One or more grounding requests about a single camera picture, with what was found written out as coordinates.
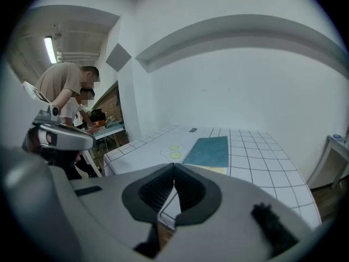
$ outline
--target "dark floor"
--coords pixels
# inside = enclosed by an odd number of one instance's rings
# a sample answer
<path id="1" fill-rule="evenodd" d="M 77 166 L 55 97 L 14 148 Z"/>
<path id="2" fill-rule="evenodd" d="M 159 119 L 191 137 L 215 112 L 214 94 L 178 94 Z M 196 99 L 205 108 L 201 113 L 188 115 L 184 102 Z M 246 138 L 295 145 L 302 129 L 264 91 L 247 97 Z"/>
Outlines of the dark floor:
<path id="1" fill-rule="evenodd" d="M 128 137 L 126 136 L 125 131 L 121 131 L 116 133 L 117 138 L 119 140 L 120 146 L 123 146 L 128 143 Z M 96 164 L 97 167 L 101 169 L 102 175 L 105 176 L 104 174 L 104 162 L 103 162 L 103 156 L 109 152 L 117 148 L 116 142 L 114 140 L 113 135 L 108 136 L 106 138 L 106 141 L 104 139 L 100 139 L 100 144 L 99 148 L 98 146 L 94 146 L 92 149 L 92 152 L 94 153 L 95 160 L 94 163 Z"/>
<path id="2" fill-rule="evenodd" d="M 345 177 L 343 180 L 338 182 L 334 189 L 331 189 L 331 187 L 328 186 L 311 191 L 322 222 L 335 217 L 339 207 L 339 202 L 345 193 L 347 193 L 348 188 L 349 177 Z"/>

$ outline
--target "gray machine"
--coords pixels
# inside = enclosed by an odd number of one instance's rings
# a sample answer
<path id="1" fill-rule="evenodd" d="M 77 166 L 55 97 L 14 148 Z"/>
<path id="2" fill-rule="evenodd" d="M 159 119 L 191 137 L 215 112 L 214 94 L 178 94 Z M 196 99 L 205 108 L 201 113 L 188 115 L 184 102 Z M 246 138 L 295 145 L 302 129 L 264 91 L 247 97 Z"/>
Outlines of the gray machine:
<path id="1" fill-rule="evenodd" d="M 57 146 L 92 148 L 92 136 L 61 128 L 55 121 L 35 125 L 57 135 Z M 75 146 L 69 146 L 67 139 Z M 279 222 L 299 241 L 274 259 L 295 259 L 301 252 L 295 254 L 295 249 L 304 248 L 302 242 L 314 236 L 294 212 L 260 188 L 194 166 L 160 164 L 69 181 L 61 168 L 49 166 L 37 155 L 22 149 L 2 152 L 2 186 L 14 217 L 29 238 L 57 260 L 267 261 L 272 245 L 251 215 L 259 203 L 271 205 Z M 173 238 L 151 259 L 135 249 L 156 237 L 157 207 L 173 183 L 182 213 L 176 218 Z"/>

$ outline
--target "fluorescent tube light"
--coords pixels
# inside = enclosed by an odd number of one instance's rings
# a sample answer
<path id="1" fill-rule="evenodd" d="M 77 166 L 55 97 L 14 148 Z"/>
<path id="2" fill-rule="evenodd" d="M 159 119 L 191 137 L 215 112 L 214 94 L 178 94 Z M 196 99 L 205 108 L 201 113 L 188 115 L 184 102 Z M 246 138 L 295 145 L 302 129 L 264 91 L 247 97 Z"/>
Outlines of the fluorescent tube light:
<path id="1" fill-rule="evenodd" d="M 55 52 L 53 51 L 52 37 L 51 36 L 45 37 L 44 41 L 45 41 L 46 50 L 47 50 L 47 53 L 49 54 L 51 63 L 52 64 L 57 63 Z"/>

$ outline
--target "blue mat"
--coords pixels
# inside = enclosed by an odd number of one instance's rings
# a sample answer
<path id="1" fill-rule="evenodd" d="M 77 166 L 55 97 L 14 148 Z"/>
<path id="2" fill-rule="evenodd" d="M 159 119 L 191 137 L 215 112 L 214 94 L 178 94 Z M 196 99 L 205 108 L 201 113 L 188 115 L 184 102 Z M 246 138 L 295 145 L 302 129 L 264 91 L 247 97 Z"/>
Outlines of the blue mat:
<path id="1" fill-rule="evenodd" d="M 182 163 L 209 167 L 228 167 L 228 158 L 228 139 L 226 136 L 199 138 Z"/>

